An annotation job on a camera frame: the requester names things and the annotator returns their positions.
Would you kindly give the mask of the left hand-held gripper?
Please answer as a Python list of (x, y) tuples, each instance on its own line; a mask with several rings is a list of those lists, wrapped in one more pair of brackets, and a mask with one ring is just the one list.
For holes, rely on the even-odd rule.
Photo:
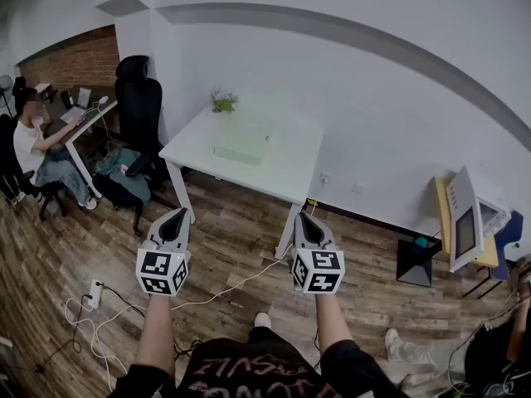
[(187, 208), (167, 212), (151, 225), (136, 260), (136, 276), (146, 294), (177, 296), (189, 275), (190, 225)]

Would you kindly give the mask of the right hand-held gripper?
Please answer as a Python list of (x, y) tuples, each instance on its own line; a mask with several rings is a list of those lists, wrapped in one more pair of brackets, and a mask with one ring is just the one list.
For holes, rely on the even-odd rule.
[(291, 273), (295, 291), (336, 294), (345, 275), (343, 251), (303, 248), (335, 247), (332, 231), (318, 218), (299, 212), (294, 221), (295, 251)]

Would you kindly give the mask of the pale green box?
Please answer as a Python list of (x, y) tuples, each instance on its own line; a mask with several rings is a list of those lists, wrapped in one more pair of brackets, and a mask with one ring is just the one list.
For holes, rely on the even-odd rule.
[(259, 166), (270, 144), (274, 128), (252, 119), (232, 119), (218, 134), (213, 154), (219, 158)]

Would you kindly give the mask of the person's left forearm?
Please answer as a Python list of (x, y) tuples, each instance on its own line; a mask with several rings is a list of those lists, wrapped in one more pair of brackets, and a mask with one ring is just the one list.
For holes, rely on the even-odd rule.
[(175, 379), (173, 318), (168, 296), (151, 295), (135, 363), (164, 371)]

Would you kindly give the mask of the person's right forearm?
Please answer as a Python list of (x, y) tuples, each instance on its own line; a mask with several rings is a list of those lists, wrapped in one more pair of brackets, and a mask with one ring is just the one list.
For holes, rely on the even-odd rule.
[(320, 365), (348, 360), (358, 350), (334, 294), (315, 296)]

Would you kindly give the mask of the white power strip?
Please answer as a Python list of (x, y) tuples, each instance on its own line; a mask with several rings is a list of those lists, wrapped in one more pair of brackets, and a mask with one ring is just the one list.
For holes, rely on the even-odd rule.
[(90, 292), (89, 292), (89, 301), (88, 305), (90, 310), (97, 309), (100, 306), (101, 294), (103, 292), (103, 283), (98, 279), (93, 279)]

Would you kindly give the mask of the person's black trouser leg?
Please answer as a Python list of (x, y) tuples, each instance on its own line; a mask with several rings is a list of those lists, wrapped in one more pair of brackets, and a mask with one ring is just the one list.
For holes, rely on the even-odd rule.
[(252, 328), (248, 334), (248, 344), (255, 344), (260, 342), (273, 342), (277, 339), (277, 335), (266, 326), (258, 326)]

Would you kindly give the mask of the black office chair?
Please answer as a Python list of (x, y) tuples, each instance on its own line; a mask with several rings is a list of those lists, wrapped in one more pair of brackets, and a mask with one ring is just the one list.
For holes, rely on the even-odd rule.
[[(158, 138), (163, 89), (160, 83), (148, 76), (149, 58), (147, 56), (127, 56), (116, 69), (114, 92), (119, 116), (119, 140), (128, 148), (140, 152), (126, 176), (142, 173), (149, 185), (152, 199), (153, 191), (163, 192), (164, 182), (169, 177), (168, 169), (158, 155), (162, 145)], [(133, 208), (135, 210), (133, 230), (141, 236), (139, 219), (147, 204), (130, 194), (124, 187), (95, 172), (95, 188), (108, 199), (116, 209)]]

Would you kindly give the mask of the small potted flower plant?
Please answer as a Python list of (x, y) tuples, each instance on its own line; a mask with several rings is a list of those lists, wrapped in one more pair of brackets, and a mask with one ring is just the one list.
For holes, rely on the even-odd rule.
[(232, 113), (236, 110), (239, 98), (233, 93), (222, 93), (220, 89), (211, 92), (213, 113)]

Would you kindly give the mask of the person's black printed shirt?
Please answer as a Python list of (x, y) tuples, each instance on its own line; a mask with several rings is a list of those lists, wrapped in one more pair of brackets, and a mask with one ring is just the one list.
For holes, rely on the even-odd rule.
[(287, 342), (220, 338), (194, 349), (180, 382), (133, 365), (109, 398), (409, 398), (354, 341), (329, 347), (316, 371)]

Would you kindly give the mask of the white machine with screen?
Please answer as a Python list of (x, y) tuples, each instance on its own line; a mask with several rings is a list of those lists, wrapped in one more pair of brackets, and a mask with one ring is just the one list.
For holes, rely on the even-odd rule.
[(511, 218), (500, 187), (480, 173), (463, 167), (446, 187), (451, 212), (451, 264), (456, 272), (478, 260), (485, 239), (501, 231)]

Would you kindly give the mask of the silver laptop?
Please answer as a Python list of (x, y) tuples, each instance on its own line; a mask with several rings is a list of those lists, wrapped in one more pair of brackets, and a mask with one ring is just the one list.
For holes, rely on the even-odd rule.
[(62, 91), (61, 99), (66, 108), (66, 112), (61, 116), (61, 120), (65, 123), (69, 123), (72, 119), (79, 119), (88, 109), (90, 95), (90, 89), (80, 87), (78, 90), (77, 101), (74, 101), (69, 91)]

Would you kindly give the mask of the blue chair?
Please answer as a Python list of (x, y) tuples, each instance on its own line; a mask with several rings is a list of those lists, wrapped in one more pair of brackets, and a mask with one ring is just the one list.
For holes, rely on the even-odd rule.
[(498, 257), (498, 266), (490, 270), (490, 277), (499, 282), (509, 280), (504, 248), (520, 241), (523, 231), (524, 217), (517, 211), (511, 211), (511, 218), (504, 229), (494, 236), (494, 243)]

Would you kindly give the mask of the black standing fan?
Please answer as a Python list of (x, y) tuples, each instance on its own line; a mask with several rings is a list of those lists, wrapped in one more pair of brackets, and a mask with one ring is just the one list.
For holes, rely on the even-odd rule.
[(12, 78), (9, 75), (0, 75), (0, 108), (5, 107), (11, 118), (13, 115), (9, 103), (12, 98), (12, 88)]

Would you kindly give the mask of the black pedestal stand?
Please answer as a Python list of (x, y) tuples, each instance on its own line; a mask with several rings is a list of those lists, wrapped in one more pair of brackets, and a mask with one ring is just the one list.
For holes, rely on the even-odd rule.
[(431, 260), (441, 252), (441, 249), (440, 240), (431, 247), (421, 247), (414, 242), (399, 240), (396, 280), (405, 284), (430, 288), (432, 285)]

